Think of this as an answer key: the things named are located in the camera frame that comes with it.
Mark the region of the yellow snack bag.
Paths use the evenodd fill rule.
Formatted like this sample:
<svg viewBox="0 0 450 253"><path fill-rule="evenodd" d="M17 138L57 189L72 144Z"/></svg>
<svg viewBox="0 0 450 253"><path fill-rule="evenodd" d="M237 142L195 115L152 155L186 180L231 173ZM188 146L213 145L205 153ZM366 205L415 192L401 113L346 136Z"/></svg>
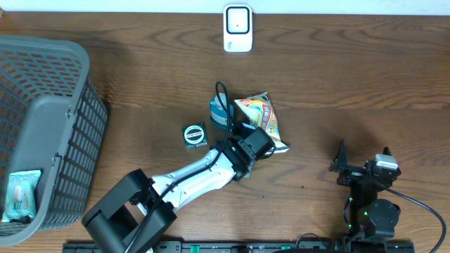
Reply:
<svg viewBox="0 0 450 253"><path fill-rule="evenodd" d="M290 149L282 140L278 128L278 119L270 96L267 92L234 100L243 114L254 127L261 127L274 141L275 153L285 153Z"/></svg>

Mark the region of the teal mouthwash bottle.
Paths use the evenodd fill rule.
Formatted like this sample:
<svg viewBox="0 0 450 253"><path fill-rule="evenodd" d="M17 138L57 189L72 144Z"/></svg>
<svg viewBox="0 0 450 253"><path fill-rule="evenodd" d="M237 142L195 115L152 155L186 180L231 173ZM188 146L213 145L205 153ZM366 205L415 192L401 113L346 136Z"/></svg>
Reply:
<svg viewBox="0 0 450 253"><path fill-rule="evenodd" d="M210 101L210 120L218 128L225 130L227 125L226 96L220 93L222 104L219 102L218 96L215 96Z"/></svg>

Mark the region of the green square box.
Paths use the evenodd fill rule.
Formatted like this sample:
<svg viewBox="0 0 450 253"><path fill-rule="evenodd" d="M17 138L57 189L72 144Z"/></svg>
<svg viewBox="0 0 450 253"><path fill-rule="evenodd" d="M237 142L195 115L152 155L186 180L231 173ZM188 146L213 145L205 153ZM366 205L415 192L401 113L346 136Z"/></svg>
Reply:
<svg viewBox="0 0 450 253"><path fill-rule="evenodd" d="M184 126L182 128L182 134L186 149L199 148L208 143L203 122Z"/></svg>

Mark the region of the light blue wipes packet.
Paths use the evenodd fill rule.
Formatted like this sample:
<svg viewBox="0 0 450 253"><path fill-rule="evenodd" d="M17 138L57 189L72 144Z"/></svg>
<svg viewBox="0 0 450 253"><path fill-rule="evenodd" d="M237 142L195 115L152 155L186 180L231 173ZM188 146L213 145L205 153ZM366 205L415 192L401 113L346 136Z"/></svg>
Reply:
<svg viewBox="0 0 450 253"><path fill-rule="evenodd" d="M40 170L17 171L9 176L2 222L24 217L33 219L37 214L34 192L41 176Z"/></svg>

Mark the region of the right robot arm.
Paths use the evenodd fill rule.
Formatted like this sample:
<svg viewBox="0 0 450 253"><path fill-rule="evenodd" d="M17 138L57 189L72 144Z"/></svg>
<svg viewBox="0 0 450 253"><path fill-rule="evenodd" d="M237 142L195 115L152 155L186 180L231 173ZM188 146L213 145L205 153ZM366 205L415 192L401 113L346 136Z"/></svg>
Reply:
<svg viewBox="0 0 450 253"><path fill-rule="evenodd" d="M394 237L395 226L401 213L398 205L378 197L378 193L390 188L401 175L401 170L390 149L366 160L364 166L348 164L344 141L329 170L338 173L337 184L350 188L345 207L345 221L350 234L361 240L388 240Z"/></svg>

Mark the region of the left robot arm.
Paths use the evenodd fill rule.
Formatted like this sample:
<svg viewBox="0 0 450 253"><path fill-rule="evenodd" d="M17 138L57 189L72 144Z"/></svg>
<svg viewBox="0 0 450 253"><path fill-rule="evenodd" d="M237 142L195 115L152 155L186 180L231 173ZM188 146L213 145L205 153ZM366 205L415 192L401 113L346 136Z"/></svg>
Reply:
<svg viewBox="0 0 450 253"><path fill-rule="evenodd" d="M123 177L82 218L102 252L147 252L197 197L246 176L275 147L261 127L239 124L197 162L147 177L141 169Z"/></svg>

